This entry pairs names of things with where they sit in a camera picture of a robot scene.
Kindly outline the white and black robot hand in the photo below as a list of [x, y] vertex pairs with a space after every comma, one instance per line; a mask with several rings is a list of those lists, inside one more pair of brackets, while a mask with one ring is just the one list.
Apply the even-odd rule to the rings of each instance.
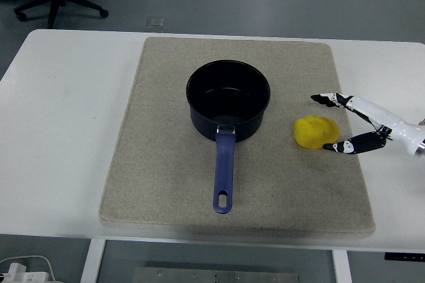
[[424, 126], [405, 122], [397, 115], [358, 96], [340, 93], [314, 94], [311, 99], [327, 107], [344, 108], [370, 123], [374, 130], [347, 140], [325, 143], [323, 149], [345, 154], [359, 154], [380, 149], [388, 140], [401, 142], [410, 155], [424, 155]]

